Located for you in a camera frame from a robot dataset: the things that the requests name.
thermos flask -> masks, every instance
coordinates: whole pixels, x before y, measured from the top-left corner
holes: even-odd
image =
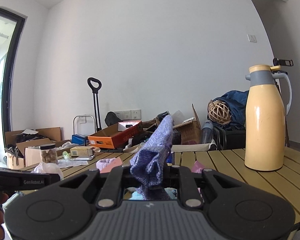
[[[249,68],[250,90],[246,106],[246,155],[244,164],[256,171],[276,171],[283,166],[285,110],[274,80],[285,78],[289,85],[289,113],[292,101],[286,73],[274,73],[280,66],[255,65]]]

woven bamboo basket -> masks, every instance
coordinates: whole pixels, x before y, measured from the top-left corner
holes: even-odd
[[[221,100],[212,101],[208,104],[208,117],[210,120],[220,123],[227,124],[231,122],[231,112],[225,102]]]

black cap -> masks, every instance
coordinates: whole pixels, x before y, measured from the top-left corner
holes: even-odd
[[[39,146],[40,150],[49,150],[49,149],[53,149],[56,147],[55,143],[48,143],[48,144],[43,144]]]

pink card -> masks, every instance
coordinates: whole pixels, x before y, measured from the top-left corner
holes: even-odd
[[[112,170],[112,168],[116,167],[116,166],[121,166],[123,165],[122,160],[120,159],[120,157],[117,157],[113,162],[111,162],[109,165],[107,165],[105,168],[103,168],[100,173],[107,173],[110,172]]]

white plastic bag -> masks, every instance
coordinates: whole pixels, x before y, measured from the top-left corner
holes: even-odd
[[[59,174],[61,180],[64,178],[61,169],[55,163],[39,163],[32,173],[53,173]]]

